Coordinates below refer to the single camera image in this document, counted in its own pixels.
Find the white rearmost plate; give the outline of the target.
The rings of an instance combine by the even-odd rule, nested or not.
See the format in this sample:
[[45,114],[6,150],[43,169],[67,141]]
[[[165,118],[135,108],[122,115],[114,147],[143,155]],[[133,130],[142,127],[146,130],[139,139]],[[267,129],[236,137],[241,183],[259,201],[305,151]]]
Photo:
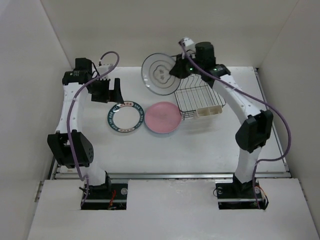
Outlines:
[[175,59],[164,53],[153,53],[142,63],[141,78],[148,90],[159,96],[169,96],[180,86],[181,79],[170,75]]

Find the large patterned plate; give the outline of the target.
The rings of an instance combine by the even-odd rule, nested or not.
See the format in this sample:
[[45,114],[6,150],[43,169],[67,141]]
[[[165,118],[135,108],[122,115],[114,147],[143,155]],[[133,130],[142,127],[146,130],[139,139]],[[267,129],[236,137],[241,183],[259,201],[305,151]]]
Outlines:
[[117,133],[131,133],[142,126],[144,109],[134,101],[115,104],[108,112],[106,122]]

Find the pink plastic plate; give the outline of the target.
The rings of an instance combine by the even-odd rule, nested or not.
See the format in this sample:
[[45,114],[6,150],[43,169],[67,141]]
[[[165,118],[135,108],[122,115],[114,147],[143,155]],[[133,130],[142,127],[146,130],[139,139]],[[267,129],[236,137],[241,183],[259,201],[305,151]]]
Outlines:
[[169,133],[182,122],[179,108],[168,101],[161,101],[151,105],[145,112],[144,122],[156,133]]

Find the blue plastic plate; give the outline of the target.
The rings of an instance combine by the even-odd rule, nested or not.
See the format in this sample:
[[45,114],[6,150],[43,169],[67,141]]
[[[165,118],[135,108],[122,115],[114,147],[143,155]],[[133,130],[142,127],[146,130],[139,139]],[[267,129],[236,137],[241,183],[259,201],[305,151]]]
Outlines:
[[155,131],[152,131],[147,124],[144,124],[146,131],[148,132],[149,135],[155,137],[155,138],[169,138],[172,135],[174,135],[179,129],[180,126],[178,126],[175,130],[171,131],[171,132],[167,132],[167,133],[157,133]]

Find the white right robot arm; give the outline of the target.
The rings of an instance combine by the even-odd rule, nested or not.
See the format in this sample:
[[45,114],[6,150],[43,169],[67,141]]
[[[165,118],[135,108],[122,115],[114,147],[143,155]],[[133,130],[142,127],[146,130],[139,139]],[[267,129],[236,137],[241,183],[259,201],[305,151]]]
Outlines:
[[177,55],[169,74],[179,79],[199,75],[223,97],[239,120],[240,128],[235,134],[235,140],[240,152],[231,190],[235,196],[243,197],[250,191],[249,184],[255,180],[255,165],[263,146],[270,138],[273,113],[250,102],[248,94],[240,89],[231,71],[216,62],[214,46],[210,42],[194,43],[185,37],[178,44],[182,53]]

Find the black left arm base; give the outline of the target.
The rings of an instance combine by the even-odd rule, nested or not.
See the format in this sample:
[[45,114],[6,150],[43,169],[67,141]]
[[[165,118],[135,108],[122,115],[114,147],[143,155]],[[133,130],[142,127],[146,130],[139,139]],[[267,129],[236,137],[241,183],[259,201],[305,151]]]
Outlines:
[[86,197],[86,189],[83,191],[80,205],[81,210],[126,210],[128,183],[112,183],[111,185],[90,185],[88,189],[88,197]]

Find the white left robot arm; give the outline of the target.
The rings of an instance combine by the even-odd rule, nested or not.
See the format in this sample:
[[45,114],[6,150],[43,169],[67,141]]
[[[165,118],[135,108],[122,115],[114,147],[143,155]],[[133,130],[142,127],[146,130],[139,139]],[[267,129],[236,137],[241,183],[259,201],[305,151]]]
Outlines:
[[96,103],[124,103],[120,79],[110,87],[108,74],[113,64],[95,65],[90,59],[75,59],[75,67],[62,78],[63,104],[55,132],[47,136],[47,143],[58,165],[76,170],[100,198],[111,195],[112,186],[108,174],[94,162],[94,147],[83,134],[83,113],[86,99]]

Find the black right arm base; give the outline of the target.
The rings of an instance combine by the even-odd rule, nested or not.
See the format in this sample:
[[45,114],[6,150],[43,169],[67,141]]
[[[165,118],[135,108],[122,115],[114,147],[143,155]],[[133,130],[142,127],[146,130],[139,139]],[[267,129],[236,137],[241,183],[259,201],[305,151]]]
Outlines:
[[269,206],[269,199],[258,183],[254,190],[249,186],[244,191],[237,191],[232,182],[218,182],[213,195],[219,210],[266,210]]

